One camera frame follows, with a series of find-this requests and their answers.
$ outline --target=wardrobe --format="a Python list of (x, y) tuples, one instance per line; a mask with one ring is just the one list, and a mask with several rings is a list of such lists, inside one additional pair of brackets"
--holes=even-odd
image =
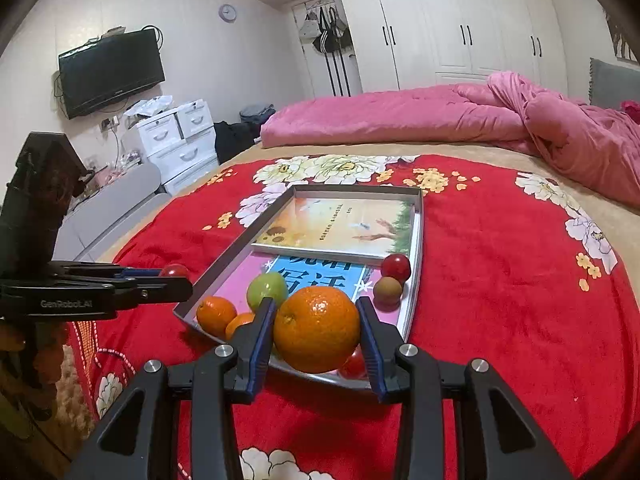
[(566, 93), (552, 0), (342, 0), (365, 92), (513, 70)]

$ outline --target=orange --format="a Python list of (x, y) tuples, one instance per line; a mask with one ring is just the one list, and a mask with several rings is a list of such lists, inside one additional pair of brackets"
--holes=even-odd
[(338, 288), (301, 288), (278, 309), (273, 342), (296, 370), (309, 374), (336, 370), (360, 342), (358, 310)]
[(233, 336), (236, 328), (240, 325), (246, 325), (253, 322), (255, 314), (253, 312), (245, 312), (244, 314), (238, 314), (231, 323), (226, 326), (225, 339), (229, 341)]
[(201, 329), (219, 338), (225, 336), (226, 326), (237, 315), (233, 303), (217, 296), (207, 296), (196, 311), (196, 319)]

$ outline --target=red ball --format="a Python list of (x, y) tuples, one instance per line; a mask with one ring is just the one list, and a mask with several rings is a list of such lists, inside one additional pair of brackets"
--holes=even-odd
[(360, 345), (356, 347), (345, 364), (338, 369), (338, 374), (342, 378), (352, 380), (363, 379), (367, 375), (367, 367), (364, 364), (364, 357)]
[(385, 277), (395, 278), (398, 282), (404, 284), (411, 276), (411, 263), (409, 263), (409, 258), (404, 256), (404, 254), (390, 254), (382, 260), (380, 274)]
[(188, 278), (189, 269), (187, 269), (183, 264), (169, 264), (160, 271), (159, 275), (169, 278), (176, 278), (177, 276)]

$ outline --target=television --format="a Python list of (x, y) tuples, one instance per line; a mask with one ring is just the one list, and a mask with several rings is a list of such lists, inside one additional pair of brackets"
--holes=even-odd
[(60, 54), (58, 65), (69, 119), (88, 115), (164, 81), (152, 28), (89, 42)]

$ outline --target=beige bed sheet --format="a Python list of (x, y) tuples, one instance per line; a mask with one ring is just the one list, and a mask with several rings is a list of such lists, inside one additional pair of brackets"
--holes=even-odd
[[(626, 271), (636, 294), (640, 298), (640, 215), (616, 202), (603, 198), (596, 192), (586, 189), (572, 180), (561, 178), (539, 158), (510, 152), (493, 146), (481, 144), (358, 144), (355, 146), (286, 146), (263, 149), (260, 144), (241, 153), (223, 164), (224, 169), (242, 162), (253, 162), (272, 158), (287, 158), (296, 155), (447, 155), (485, 162), (502, 168), (530, 171), (541, 176), (548, 176), (559, 182), (593, 218), (606, 234), (609, 242), (622, 257)], [(209, 177), (204, 177), (196, 184), (188, 187), (182, 195), (204, 184)], [(158, 214), (152, 213), (129, 233), (123, 236), (111, 249), (103, 254), (101, 261), (111, 262), (124, 245)]]

